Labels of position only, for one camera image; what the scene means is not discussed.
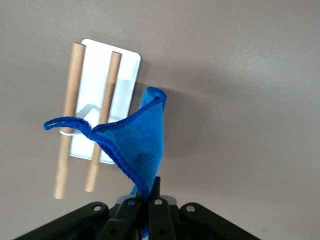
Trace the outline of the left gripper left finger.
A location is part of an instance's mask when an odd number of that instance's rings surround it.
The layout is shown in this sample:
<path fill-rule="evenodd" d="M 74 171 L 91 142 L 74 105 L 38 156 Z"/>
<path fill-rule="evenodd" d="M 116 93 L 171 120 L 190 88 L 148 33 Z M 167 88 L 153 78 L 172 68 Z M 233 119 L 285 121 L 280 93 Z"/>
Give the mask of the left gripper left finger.
<path fill-rule="evenodd" d="M 140 206 L 132 198 L 111 209 L 95 201 L 14 240 L 139 240 L 134 225 Z"/>

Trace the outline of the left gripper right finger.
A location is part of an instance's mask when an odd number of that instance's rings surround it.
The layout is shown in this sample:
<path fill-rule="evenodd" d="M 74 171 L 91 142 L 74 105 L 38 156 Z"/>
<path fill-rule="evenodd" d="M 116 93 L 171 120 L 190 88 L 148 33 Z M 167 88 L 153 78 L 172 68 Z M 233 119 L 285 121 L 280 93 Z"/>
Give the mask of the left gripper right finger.
<path fill-rule="evenodd" d="M 148 199 L 149 240 L 260 240 L 201 204 L 178 207 L 174 197 L 160 195 L 160 186 L 157 176 Z"/>

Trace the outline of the blue microfibre towel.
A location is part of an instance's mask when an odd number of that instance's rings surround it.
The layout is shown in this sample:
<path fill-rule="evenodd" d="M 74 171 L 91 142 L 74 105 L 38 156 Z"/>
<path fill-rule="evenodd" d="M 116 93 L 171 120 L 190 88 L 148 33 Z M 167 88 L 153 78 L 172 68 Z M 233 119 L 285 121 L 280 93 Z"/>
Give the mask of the blue microfibre towel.
<path fill-rule="evenodd" d="M 44 129 L 79 130 L 114 161 L 148 199 L 164 155 L 164 109 L 167 95 L 159 88 L 145 89 L 138 111 L 125 119 L 92 127 L 79 117 L 58 117 Z"/>

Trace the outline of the white rack with wooden rods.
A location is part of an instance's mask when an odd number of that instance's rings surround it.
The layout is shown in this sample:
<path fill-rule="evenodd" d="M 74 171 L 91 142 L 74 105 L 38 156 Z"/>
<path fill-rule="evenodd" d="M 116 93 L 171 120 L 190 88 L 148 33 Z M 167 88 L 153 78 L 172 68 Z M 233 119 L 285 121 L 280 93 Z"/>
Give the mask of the white rack with wooden rods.
<path fill-rule="evenodd" d="M 63 116 L 86 120 L 92 127 L 129 115 L 141 56 L 91 39 L 73 43 Z M 67 190 L 70 157 L 89 160 L 85 191 L 93 192 L 101 163 L 114 164 L 94 141 L 76 129 L 60 129 L 54 198 Z"/>

